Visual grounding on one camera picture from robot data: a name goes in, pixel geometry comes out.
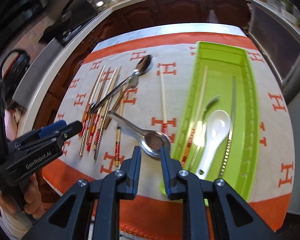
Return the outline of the person's left hand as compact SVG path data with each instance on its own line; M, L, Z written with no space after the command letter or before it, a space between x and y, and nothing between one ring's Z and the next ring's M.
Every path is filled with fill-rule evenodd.
M44 214L44 207L42 202L42 196L39 192L38 181L36 179L36 174L29 176L29 184L24 193L25 206L24 211L27 214L33 216L33 218L38 219ZM2 194L0 191L0 207L9 215L16 213L17 208L11 198Z

